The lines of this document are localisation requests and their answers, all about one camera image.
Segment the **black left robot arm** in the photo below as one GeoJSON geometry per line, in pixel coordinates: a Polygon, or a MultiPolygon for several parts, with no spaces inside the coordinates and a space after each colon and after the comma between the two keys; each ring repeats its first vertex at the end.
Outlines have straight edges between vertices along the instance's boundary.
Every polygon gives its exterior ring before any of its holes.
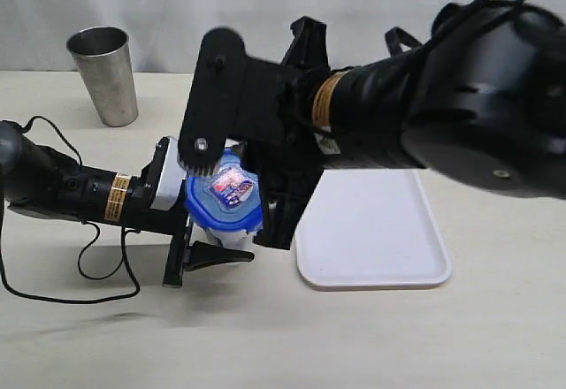
{"type": "Polygon", "coordinates": [[[163,282],[225,263],[249,263],[253,253],[191,241],[184,206],[185,172],[177,141],[163,137],[138,176],[86,166],[51,147],[34,144],[25,128],[1,124],[1,170],[10,210],[28,217],[114,225],[171,236],[163,282]]]}

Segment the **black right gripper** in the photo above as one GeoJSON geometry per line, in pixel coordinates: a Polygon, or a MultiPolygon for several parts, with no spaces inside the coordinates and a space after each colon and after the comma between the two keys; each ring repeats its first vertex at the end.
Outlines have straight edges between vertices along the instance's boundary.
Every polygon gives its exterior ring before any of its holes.
{"type": "Polygon", "coordinates": [[[281,64],[299,75],[278,95],[285,137],[280,146],[251,142],[244,164],[259,178],[263,228],[254,242],[266,248],[289,248],[294,232],[323,173],[312,124],[317,89],[330,75],[326,24],[301,17],[290,26],[293,41],[281,64]]]}

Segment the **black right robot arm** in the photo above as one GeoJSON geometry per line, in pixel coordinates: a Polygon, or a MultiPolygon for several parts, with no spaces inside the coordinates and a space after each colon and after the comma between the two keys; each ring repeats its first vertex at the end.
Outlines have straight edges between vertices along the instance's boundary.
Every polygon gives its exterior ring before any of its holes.
{"type": "Polygon", "coordinates": [[[250,144],[262,247],[289,249],[328,169],[428,169],[519,198],[565,196],[565,25],[533,5],[495,1],[430,52],[301,81],[290,139],[250,144]]]}

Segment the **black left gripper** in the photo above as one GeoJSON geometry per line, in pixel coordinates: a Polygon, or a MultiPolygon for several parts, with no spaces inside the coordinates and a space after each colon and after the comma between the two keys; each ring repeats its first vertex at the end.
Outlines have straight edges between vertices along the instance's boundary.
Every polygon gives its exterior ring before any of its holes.
{"type": "Polygon", "coordinates": [[[184,206],[186,178],[181,185],[177,202],[170,210],[151,209],[149,183],[146,182],[151,160],[141,170],[141,175],[134,179],[127,207],[127,225],[136,230],[171,237],[164,266],[164,286],[181,287],[183,271],[197,271],[230,263],[250,263],[255,259],[252,252],[224,248],[202,241],[195,241],[187,248],[188,213],[184,206]]]}

